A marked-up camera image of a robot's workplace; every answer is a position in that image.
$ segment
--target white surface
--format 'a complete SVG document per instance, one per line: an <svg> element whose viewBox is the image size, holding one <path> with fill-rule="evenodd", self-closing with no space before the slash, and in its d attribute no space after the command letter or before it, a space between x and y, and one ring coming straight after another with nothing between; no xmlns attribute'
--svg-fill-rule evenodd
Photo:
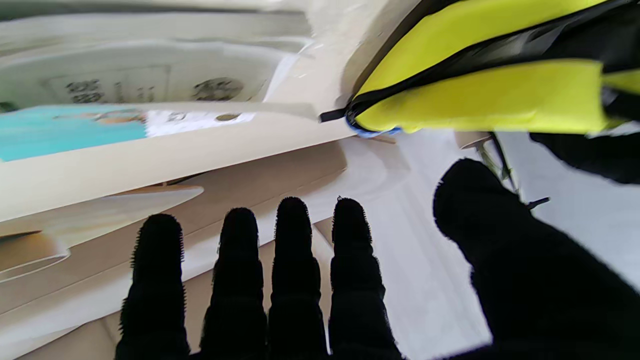
<svg viewBox="0 0 640 360"><path fill-rule="evenodd" d="M568 233L640 289L640 186L621 185L560 162L525 133L500 133L526 201L550 197L538 218Z"/></svg>
<svg viewBox="0 0 640 360"><path fill-rule="evenodd" d="M113 360L115 347L102 322L90 322L20 360Z"/></svg>

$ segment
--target yellow and black bag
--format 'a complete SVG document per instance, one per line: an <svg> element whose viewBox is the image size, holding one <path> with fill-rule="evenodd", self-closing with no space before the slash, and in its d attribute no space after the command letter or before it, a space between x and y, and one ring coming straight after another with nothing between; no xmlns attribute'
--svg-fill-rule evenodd
<svg viewBox="0 0 640 360"><path fill-rule="evenodd" d="M452 0L424 17L346 108L360 133L425 127L584 134L640 119L633 0Z"/></svg>

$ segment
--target black strap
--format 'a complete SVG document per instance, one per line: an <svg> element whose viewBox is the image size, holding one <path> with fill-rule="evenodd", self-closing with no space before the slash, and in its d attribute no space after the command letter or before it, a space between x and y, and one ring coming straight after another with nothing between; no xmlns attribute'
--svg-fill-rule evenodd
<svg viewBox="0 0 640 360"><path fill-rule="evenodd" d="M327 111L326 113L320 114L320 122L328 122L333 120L342 119L347 116L347 109L338 109L333 111Z"/></svg>

